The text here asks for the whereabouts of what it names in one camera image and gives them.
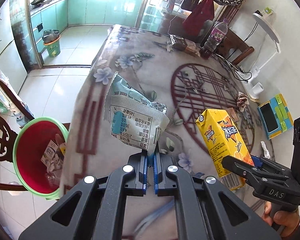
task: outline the bottle label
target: bottle label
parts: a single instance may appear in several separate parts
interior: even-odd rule
[[[223,40],[223,37],[225,35],[219,31],[217,28],[213,28],[210,37],[214,38],[218,43],[220,43]]]

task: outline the floral tablecloth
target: floral tablecloth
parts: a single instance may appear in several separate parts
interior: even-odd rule
[[[150,101],[167,105],[170,123],[159,138],[160,151],[171,155],[173,162],[192,176],[218,177],[195,125],[206,108],[233,107],[240,119],[236,125],[250,153],[261,156],[263,140],[272,155],[257,105],[250,102],[243,113],[239,112],[236,96],[239,91],[244,92],[241,84],[216,59],[203,60],[177,51],[169,41],[168,36],[159,33],[120,25],[109,29],[109,36],[96,52],[90,74],[76,99],[60,184],[62,194],[86,175],[97,178],[109,175],[126,165],[130,155],[140,152],[114,138],[109,122],[104,120],[105,98],[115,71]],[[252,191],[246,185],[236,194],[256,210],[262,202],[252,196]],[[154,194],[150,169],[146,195],[127,198],[122,238],[177,239],[171,200]],[[164,210],[160,216],[149,216],[160,210]]]

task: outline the yellow juice box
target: yellow juice box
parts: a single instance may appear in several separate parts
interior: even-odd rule
[[[206,109],[198,117],[196,124],[207,145],[222,184],[230,190],[242,187],[245,180],[222,167],[223,157],[231,155],[250,165],[254,166],[254,164],[237,127],[226,110]]]

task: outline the red bag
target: red bag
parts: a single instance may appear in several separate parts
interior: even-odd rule
[[[183,22],[182,26],[189,35],[198,36],[206,20],[214,19],[213,0],[202,0]]]

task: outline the metal bolt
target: metal bolt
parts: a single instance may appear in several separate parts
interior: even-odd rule
[[[131,165],[126,165],[122,169],[124,172],[131,172],[133,170],[133,167]]]
[[[206,177],[206,182],[209,184],[215,184],[216,178],[212,176]]]
[[[87,183],[87,184],[90,184],[92,182],[94,182],[94,177],[93,176],[86,176],[84,177],[84,182]]]
[[[168,171],[170,172],[176,172],[178,170],[178,167],[175,165],[171,165],[168,167]]]

